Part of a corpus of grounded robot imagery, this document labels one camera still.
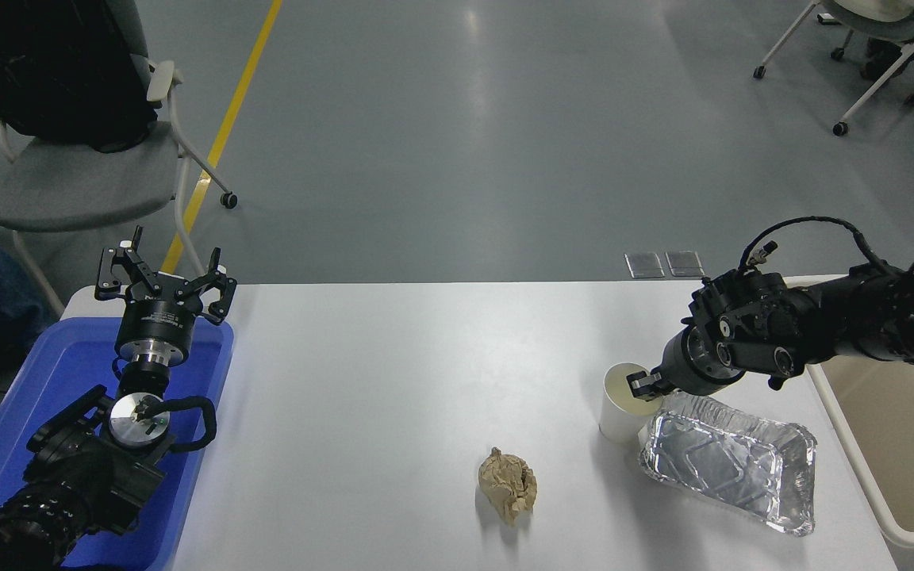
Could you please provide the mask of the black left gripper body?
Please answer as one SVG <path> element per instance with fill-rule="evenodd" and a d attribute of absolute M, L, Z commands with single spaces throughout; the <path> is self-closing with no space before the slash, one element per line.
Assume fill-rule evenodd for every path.
<path fill-rule="evenodd" d="M 162 290 L 148 288 L 146 282 L 134 282 L 124 293 L 125 310 L 119 330 L 117 348 L 132 350 L 135 343 L 159 340 L 178 350 L 189 350 L 193 339 L 196 314 L 201 308 L 199 300 L 186 297 L 179 304 L 177 292 L 188 289 L 182 276 L 159 276 Z"/>

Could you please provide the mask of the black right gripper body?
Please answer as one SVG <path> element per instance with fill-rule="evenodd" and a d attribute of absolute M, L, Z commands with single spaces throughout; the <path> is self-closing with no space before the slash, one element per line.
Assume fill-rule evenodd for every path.
<path fill-rule="evenodd" d="M 661 380 L 682 393 L 712 395 L 716 392 L 713 376 L 716 359 L 693 331 L 681 331 L 667 341 L 658 369 Z"/>

